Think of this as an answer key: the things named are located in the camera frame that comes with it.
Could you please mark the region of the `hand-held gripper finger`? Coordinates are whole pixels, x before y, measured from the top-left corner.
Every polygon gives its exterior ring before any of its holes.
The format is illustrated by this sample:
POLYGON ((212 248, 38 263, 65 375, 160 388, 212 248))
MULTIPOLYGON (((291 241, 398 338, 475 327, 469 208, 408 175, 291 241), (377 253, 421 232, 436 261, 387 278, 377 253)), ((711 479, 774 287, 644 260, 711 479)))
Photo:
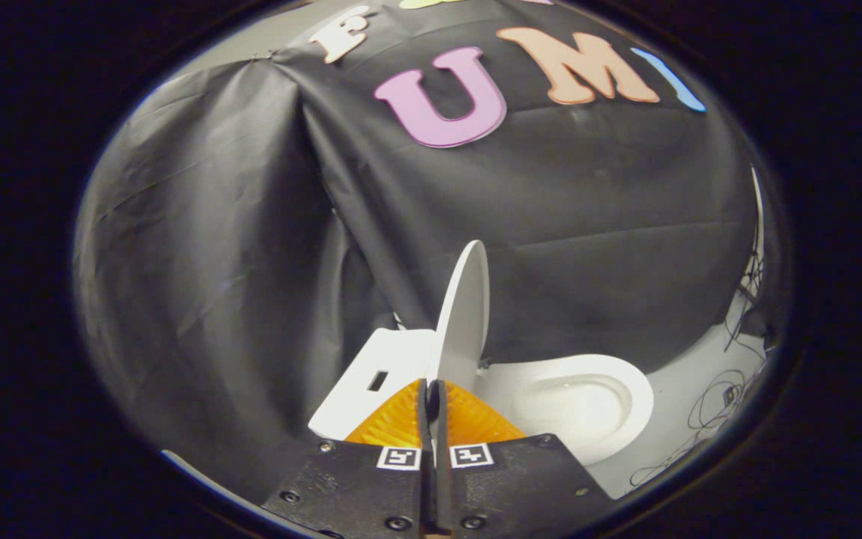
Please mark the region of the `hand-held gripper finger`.
POLYGON ((427 382, 408 383, 346 439, 292 454, 263 509, 305 538, 421 538, 433 470, 427 382))
POLYGON ((433 383, 435 525, 454 538, 568 538, 617 507, 553 433, 511 436, 474 395, 433 383))

